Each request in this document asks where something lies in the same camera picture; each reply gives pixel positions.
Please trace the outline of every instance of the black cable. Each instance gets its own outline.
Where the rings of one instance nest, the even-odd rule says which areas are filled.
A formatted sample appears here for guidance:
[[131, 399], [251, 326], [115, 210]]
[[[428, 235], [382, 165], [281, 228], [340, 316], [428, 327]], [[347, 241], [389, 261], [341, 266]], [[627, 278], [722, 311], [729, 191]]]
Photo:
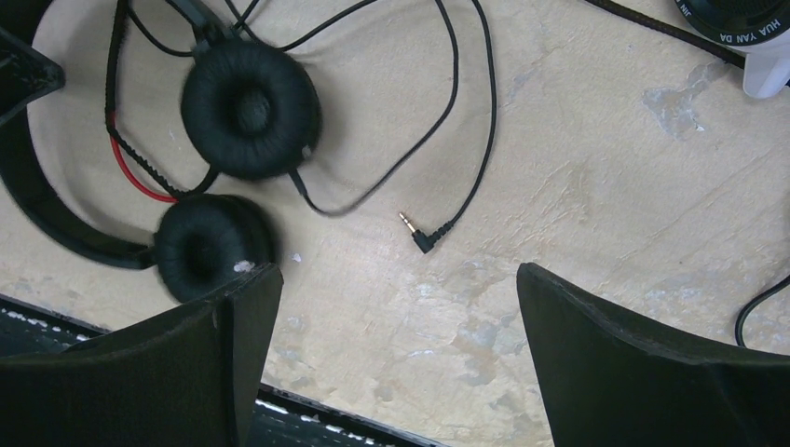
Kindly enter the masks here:
[[342, 19], [348, 17], [352, 13], [354, 13], [354, 12], [364, 8], [364, 7], [367, 7], [368, 5], [371, 5], [371, 4], [373, 4], [373, 3], [377, 2], [377, 1], [378, 0], [362, 0], [361, 2], [358, 2], [358, 3], [354, 4], [354, 5], [351, 5], [350, 7], [347, 7], [346, 9], [344, 9], [344, 10], [340, 11], [339, 13], [337, 13], [331, 19], [329, 19], [329, 20], [325, 21], [324, 23], [322, 23], [321, 25], [315, 27], [309, 33], [303, 35], [302, 37], [299, 37], [298, 39], [294, 40], [290, 44], [288, 44], [288, 45], [286, 45], [284, 47], [280, 47], [278, 49], [281, 50], [281, 51], [291, 51], [292, 49], [294, 49], [296, 47], [299, 47], [300, 45], [304, 44], [306, 41], [312, 39], [313, 37], [315, 37], [318, 33], [322, 32], [323, 30], [329, 28], [330, 26], [338, 23]]
[[[735, 65], [739, 68], [743, 68], [745, 65], [746, 59], [743, 56], [733, 51], [730, 51], [724, 47], [714, 44], [713, 42], [703, 39], [702, 37], [699, 37], [695, 34], [689, 33], [688, 31], [681, 30], [680, 28], [676, 28], [668, 23], [655, 20], [640, 12], [634, 11], [633, 9], [629, 9], [622, 5], [618, 5], [612, 2], [611, 0], [585, 0], [585, 1], [591, 5], [595, 5], [608, 12], [611, 12], [616, 16], [640, 24], [642, 26], [650, 28], [651, 30], [655, 30], [660, 33], [667, 34], [671, 37], [674, 37], [676, 39], [682, 40], [683, 42], [691, 44], [694, 47], [703, 49], [713, 54], [714, 56], [718, 57], [719, 59], [723, 60], [726, 63]], [[790, 276], [779, 281], [779, 283], [777, 283], [775, 286], [771, 287], [770, 289], [754, 297], [752, 301], [747, 303], [741, 309], [741, 311], [738, 312], [738, 317], [735, 319], [735, 343], [738, 346], [746, 347], [746, 343], [743, 340], [743, 324], [746, 322], [746, 318], [749, 317], [749, 314], [751, 314], [752, 311], [755, 310], [755, 308], [757, 308], [760, 304], [762, 304], [764, 301], [769, 299], [771, 296], [787, 288], [787, 286], [790, 286]]]
[[[365, 2], [361, 2], [361, 3], [366, 3], [367, 5], [369, 5], [369, 4], [373, 3], [374, 1], [376, 1], [376, 0], [366, 0]], [[453, 48], [453, 86], [452, 86], [452, 89], [451, 89], [451, 92], [450, 92], [450, 99], [447, 102], [447, 105], [444, 107], [444, 111], [439, 116], [439, 119], [437, 119], [436, 122], [433, 124], [433, 126], [431, 126], [430, 129], [428, 129], [428, 131], [425, 133], [425, 135], [423, 135], [423, 137], [421, 139], [419, 139], [419, 141], [417, 141], [417, 143], [414, 146], [412, 146], [412, 148], [409, 149], [408, 152], [403, 154], [403, 156], [401, 156], [401, 158], [398, 159], [398, 161], [396, 161], [395, 164], [392, 165], [391, 168], [389, 168], [389, 170], [378, 180], [378, 182], [374, 183], [374, 185], [371, 186], [370, 188], [368, 188], [368, 190], [365, 191], [360, 197], [358, 197], [356, 200], [354, 200], [349, 205], [346, 205], [343, 208], [340, 208], [340, 209], [337, 209], [337, 210], [323, 210], [323, 209], [319, 208], [313, 202], [313, 200], [310, 198], [310, 194], [307, 191], [305, 183], [302, 181], [302, 177], [299, 175], [299, 172], [294, 170], [291, 173], [291, 178], [293, 179], [293, 183], [296, 186], [296, 189], [299, 191], [299, 194], [301, 194], [302, 197], [305, 198], [305, 202], [307, 203], [307, 205], [312, 210], [317, 212], [318, 214], [320, 214], [322, 216], [326, 216], [326, 217], [342, 217], [342, 216], [345, 216], [345, 215], [349, 214], [350, 212], [352, 212], [356, 208], [358, 208], [360, 205], [362, 205], [368, 198], [370, 198], [370, 196], [373, 195], [373, 193], [375, 193], [379, 188], [381, 188], [381, 186], [383, 186], [384, 183], [386, 183], [387, 180], [389, 180], [389, 178], [392, 177], [393, 174], [395, 174], [395, 172], [403, 165], [403, 163], [408, 161], [409, 158], [411, 158], [414, 154], [416, 154], [417, 151], [419, 151], [419, 149], [422, 147], [422, 145], [425, 144], [425, 142], [428, 141], [428, 139], [436, 132], [437, 129], [439, 129], [439, 126], [442, 125], [444, 120], [447, 119], [447, 117], [450, 115], [450, 112], [453, 110], [453, 107], [456, 104], [456, 98], [458, 96], [458, 78], [459, 78], [459, 76], [458, 76], [458, 65], [459, 65], [459, 60], [460, 60], [460, 54], [459, 54], [459, 51], [458, 51], [458, 42], [457, 42], [457, 39], [456, 39], [456, 32], [453, 29], [453, 24], [450, 21], [450, 17], [447, 14], [447, 10], [444, 8], [444, 4], [442, 3], [442, 0], [435, 0], [435, 1], [436, 1], [436, 6], [439, 8], [439, 11], [442, 13], [442, 18], [444, 20], [444, 25], [447, 27], [447, 32], [450, 35], [450, 45]], [[327, 20], [326, 23], [336, 22], [336, 21], [337, 21], [337, 16], [335, 16], [332, 19]], [[326, 23], [322, 24], [319, 28], [321, 28], [321, 29], [325, 28], [324, 25]]]
[[738, 317], [735, 319], [735, 343], [738, 344], [738, 346], [746, 347], [746, 343], [743, 340], [743, 324], [746, 322], [746, 318], [749, 316], [749, 314], [751, 314], [752, 311], [755, 310], [755, 308], [757, 308], [765, 300], [779, 293], [787, 286], [790, 286], [790, 276], [779, 281], [775, 286], [760, 293], [758, 296], [752, 298], [752, 301], [747, 303], [741, 309], [741, 311], [738, 312]]
[[225, 4], [227, 5], [227, 8], [230, 9], [230, 13], [233, 14], [233, 17], [236, 18], [236, 24], [233, 25], [233, 28], [235, 29], [240, 28], [244, 30], [244, 33], [247, 33], [250, 39], [258, 43], [263, 43], [263, 41], [257, 36], [257, 34], [255, 34], [252, 31], [250, 25], [247, 24], [247, 19], [250, 17], [255, 7], [258, 6], [258, 2], [260, 2], [260, 0], [252, 0], [252, 2], [250, 2], [250, 5], [244, 11], [244, 14], [241, 14], [240, 12], [238, 12], [238, 8], [236, 8], [236, 5], [233, 4], [233, 0], [225, 0]]
[[118, 132], [115, 124], [115, 115], [117, 110], [117, 78], [118, 78], [118, 63], [120, 60], [120, 52], [126, 38], [127, 31], [127, 18], [129, 17], [130, 4], [129, 0], [118, 0], [116, 7], [116, 15], [113, 22], [113, 33], [110, 37], [110, 49], [107, 56], [107, 78], [105, 82], [104, 92], [104, 124], [107, 127], [107, 132], [110, 136], [118, 142], [123, 150], [133, 159], [145, 172], [154, 179], [169, 195], [174, 198], [183, 198], [195, 194], [202, 194], [206, 192], [209, 187], [219, 176], [219, 172], [214, 168], [209, 168], [206, 176], [200, 184], [190, 191], [181, 191], [171, 186], [162, 174], [160, 174], [148, 161], [138, 154], [126, 140]]
[[[359, 2], [357, 5], [347, 9], [346, 11], [341, 12], [337, 16], [327, 20], [324, 24], [320, 25], [318, 28], [313, 30], [312, 32], [305, 35], [292, 44], [284, 47], [287, 49], [298, 47], [299, 45], [303, 44], [307, 41], [310, 37], [320, 33], [324, 29], [326, 29], [332, 23], [337, 22], [338, 20], [344, 18], [354, 10], [359, 9], [360, 7], [370, 5], [375, 0], [366, 0], [364, 2]], [[488, 21], [485, 17], [485, 13], [483, 11], [483, 7], [480, 5], [478, 0], [471, 0], [474, 4], [475, 9], [477, 10], [478, 16], [480, 17], [481, 24], [483, 26], [483, 34], [485, 38], [485, 50], [486, 50], [486, 57], [488, 62], [488, 76], [489, 76], [489, 83], [491, 86], [491, 124], [489, 127], [488, 132], [488, 142], [485, 146], [485, 152], [483, 161], [481, 162], [480, 169], [478, 170], [477, 177], [475, 178], [474, 185], [472, 186], [469, 194], [467, 195], [466, 199], [464, 200], [461, 207], [456, 212], [456, 215], [453, 216], [452, 219], [447, 221], [444, 225], [442, 225], [436, 232], [428, 235], [425, 235], [422, 231], [416, 230], [412, 227], [411, 223], [409, 223], [404, 217], [404, 221], [406, 224], [409, 225], [409, 228], [412, 230], [412, 236], [415, 240], [417, 246], [425, 253], [429, 252], [435, 244], [441, 239], [444, 235], [446, 235], [455, 224], [460, 220], [461, 216], [466, 212], [467, 208], [469, 207], [471, 201], [477, 195], [477, 191], [480, 188], [480, 184], [483, 181], [483, 176], [485, 174], [485, 170], [488, 167], [488, 162], [491, 157], [491, 153], [494, 148], [494, 138], [496, 134], [497, 128], [497, 77], [495, 73], [495, 65], [494, 65], [494, 49], [493, 44], [491, 41], [491, 31], [488, 27]], [[452, 22], [450, 21], [449, 16], [447, 15], [447, 11], [444, 7], [444, 4], [441, 0], [436, 0], [436, 6], [439, 8], [440, 12], [442, 13], [442, 18], [444, 20], [444, 24], [447, 27], [447, 32], [450, 36], [450, 43], [453, 48], [453, 88], [450, 94], [450, 100], [447, 103], [447, 106], [444, 108], [442, 115], [436, 121], [436, 123], [429, 129], [429, 131], [421, 138], [406, 154], [404, 154], [388, 171], [384, 174], [384, 176], [376, 182], [371, 188], [365, 191], [359, 198], [354, 200], [350, 205], [347, 205], [338, 210], [322, 210], [312, 201], [309, 196], [309, 193], [305, 187], [305, 183], [302, 178], [299, 176], [299, 173], [294, 171], [291, 174], [293, 179], [293, 183], [296, 186], [296, 189], [302, 195], [302, 197], [307, 202], [307, 205], [313, 209], [315, 212], [328, 216], [328, 217], [340, 217], [349, 214], [350, 212], [354, 211], [358, 208], [362, 203], [364, 203], [370, 196], [377, 191], [389, 178], [405, 163], [411, 156], [413, 156], [421, 147], [422, 145], [436, 132], [439, 126], [442, 125], [444, 120], [449, 116], [450, 111], [453, 109], [453, 106], [456, 102], [456, 96], [458, 92], [458, 61], [459, 61], [459, 54], [458, 54], [458, 44], [456, 40], [456, 34], [453, 30]]]
[[192, 57], [192, 51], [179, 51], [177, 49], [170, 48], [165, 44], [163, 44], [161, 41], [159, 41], [156, 37], [154, 37], [154, 35], [151, 34], [150, 31], [148, 31], [148, 28], [146, 28], [143, 22], [140, 20], [140, 17], [137, 16], [137, 13], [134, 12], [134, 9], [132, 7], [129, 7], [129, 18], [131, 19], [132, 22], [134, 22], [134, 25], [137, 26], [137, 29], [140, 30], [141, 33], [143, 33], [145, 38], [148, 39], [148, 42], [154, 44], [154, 47], [159, 48], [159, 50], [162, 51], [163, 53], [169, 54], [171, 56], [175, 56], [176, 58]]

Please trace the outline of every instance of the table surface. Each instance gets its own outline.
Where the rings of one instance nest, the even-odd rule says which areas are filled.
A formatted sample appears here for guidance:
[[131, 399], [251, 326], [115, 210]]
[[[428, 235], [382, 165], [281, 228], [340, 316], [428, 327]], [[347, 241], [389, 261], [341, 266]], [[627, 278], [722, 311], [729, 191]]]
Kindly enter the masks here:
[[[208, 2], [226, 9], [222, 0]], [[284, 44], [352, 0], [264, 0], [252, 28]], [[455, 111], [414, 161], [345, 219], [312, 213], [285, 178], [212, 189], [259, 203], [283, 237], [285, 289], [263, 380], [457, 446], [551, 445], [515, 290], [521, 262], [684, 331], [732, 343], [738, 309], [788, 272], [790, 93], [757, 102], [742, 72], [579, 0], [484, 1], [498, 72], [497, 145], [480, 194], [422, 255], [398, 218], [432, 229], [455, 212], [489, 120], [483, 34], [471, 2], [447, 0], [462, 52]], [[623, 3], [685, 26], [673, 2]], [[246, 4], [238, 3], [240, 8]], [[160, 0], [135, 2], [186, 49]], [[112, 0], [55, 2], [35, 39], [63, 90], [29, 117], [46, 175], [102, 230], [147, 242], [166, 205], [121, 175], [103, 128]], [[348, 202], [424, 133], [451, 87], [451, 51], [428, 0], [380, 2], [293, 52], [325, 129], [302, 169], [314, 198]], [[180, 186], [206, 165], [179, 97], [190, 60], [131, 29], [119, 126]], [[154, 269], [129, 272], [62, 249], [0, 194], [0, 292], [110, 329], [174, 306]], [[781, 295], [747, 343], [790, 354]]]

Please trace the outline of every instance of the gold plug tip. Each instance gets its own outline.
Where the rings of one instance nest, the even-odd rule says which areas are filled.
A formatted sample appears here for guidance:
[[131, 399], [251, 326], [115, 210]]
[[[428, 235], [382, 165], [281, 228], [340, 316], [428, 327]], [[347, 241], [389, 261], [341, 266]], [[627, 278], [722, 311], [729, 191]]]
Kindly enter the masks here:
[[409, 222], [409, 219], [406, 216], [404, 216], [402, 212], [399, 212], [398, 215], [401, 216], [401, 220], [403, 221], [404, 224], [406, 224], [406, 226], [409, 228], [409, 231], [411, 231], [412, 234], [417, 232], [415, 226], [412, 225], [411, 222]]

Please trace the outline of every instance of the audio jack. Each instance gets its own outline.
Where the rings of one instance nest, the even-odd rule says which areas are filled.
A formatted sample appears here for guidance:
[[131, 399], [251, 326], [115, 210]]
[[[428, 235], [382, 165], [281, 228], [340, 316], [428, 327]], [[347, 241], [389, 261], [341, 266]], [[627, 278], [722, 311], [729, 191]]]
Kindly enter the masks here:
[[431, 237], [428, 237], [425, 233], [415, 228], [414, 225], [409, 221], [409, 219], [403, 215], [402, 212], [399, 212], [398, 215], [401, 216], [401, 220], [406, 227], [409, 228], [409, 231], [412, 232], [412, 239], [415, 240], [415, 244], [417, 247], [422, 250], [423, 253], [428, 253], [429, 251], [433, 250], [433, 246], [435, 245], [436, 241], [433, 240]]

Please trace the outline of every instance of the black leather ear pad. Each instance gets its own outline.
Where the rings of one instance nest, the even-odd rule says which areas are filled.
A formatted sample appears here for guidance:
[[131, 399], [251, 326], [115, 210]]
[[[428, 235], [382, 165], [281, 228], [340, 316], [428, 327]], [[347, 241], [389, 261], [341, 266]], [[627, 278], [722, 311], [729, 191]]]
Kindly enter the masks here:
[[258, 210], [239, 197], [201, 195], [165, 212], [154, 235], [154, 256], [176, 300], [201, 298], [242, 274], [245, 266], [275, 261], [275, 238], [256, 217]]
[[274, 47], [242, 40], [197, 59], [181, 115], [200, 155], [242, 180], [296, 169], [320, 134], [318, 95], [305, 69]]

